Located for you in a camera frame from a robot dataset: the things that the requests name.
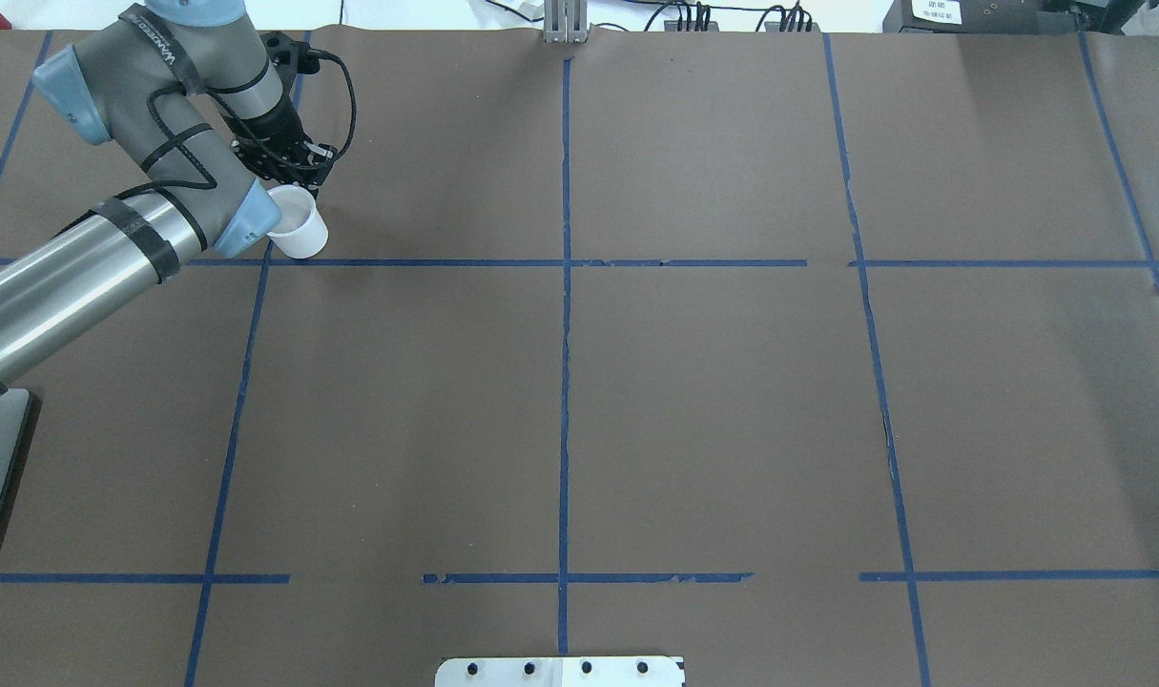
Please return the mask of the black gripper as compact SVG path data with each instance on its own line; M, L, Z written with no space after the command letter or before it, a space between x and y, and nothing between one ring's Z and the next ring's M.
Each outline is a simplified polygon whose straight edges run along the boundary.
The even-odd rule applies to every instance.
M280 103L269 114L240 120L227 118L235 137L232 152L248 171L260 180L297 184L319 190L331 173L338 149L318 145L301 126L296 105Z

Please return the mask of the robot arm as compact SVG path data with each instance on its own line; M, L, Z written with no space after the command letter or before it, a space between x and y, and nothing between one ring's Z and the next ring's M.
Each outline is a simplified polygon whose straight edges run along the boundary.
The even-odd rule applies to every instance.
M275 193L314 198L349 142L319 142L296 79L337 54L260 31L243 1L138 1L35 67L76 136L139 173L0 268L0 400L21 377L205 253L231 260L286 231Z

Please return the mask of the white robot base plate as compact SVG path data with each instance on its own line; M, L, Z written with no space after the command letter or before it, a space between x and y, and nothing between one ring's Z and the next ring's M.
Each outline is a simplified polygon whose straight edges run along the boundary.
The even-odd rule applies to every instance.
M435 686L685 686L684 659L673 656L455 657L443 662Z

